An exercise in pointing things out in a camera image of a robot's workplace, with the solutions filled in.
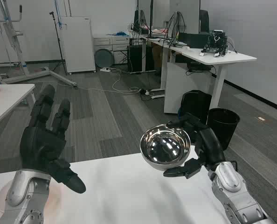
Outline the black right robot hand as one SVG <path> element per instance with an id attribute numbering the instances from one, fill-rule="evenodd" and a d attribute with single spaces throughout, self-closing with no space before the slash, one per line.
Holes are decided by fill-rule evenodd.
<path id="1" fill-rule="evenodd" d="M 225 161 L 223 148 L 214 133 L 206 124 L 192 114 L 186 114 L 178 120 L 170 121 L 166 124 L 168 128 L 180 128 L 188 134 L 194 134 L 195 152 L 197 159 L 190 159 L 184 166 L 170 168 L 164 171 L 164 177 L 186 177 L 191 178 L 200 172 L 204 166 L 210 170 L 215 170 L 217 165 Z"/>

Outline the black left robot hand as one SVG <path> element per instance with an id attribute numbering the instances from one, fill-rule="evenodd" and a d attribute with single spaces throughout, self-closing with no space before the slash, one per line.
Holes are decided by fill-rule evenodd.
<path id="1" fill-rule="evenodd" d="M 70 169 L 70 163 L 60 158 L 66 145 L 65 132 L 70 122 L 70 102 L 67 99 L 61 102 L 52 128 L 46 128 L 54 96 L 54 87 L 47 85 L 33 106 L 29 125 L 24 129 L 20 143 L 22 167 L 42 171 L 58 183 L 82 194 L 86 191 L 84 182 Z"/>

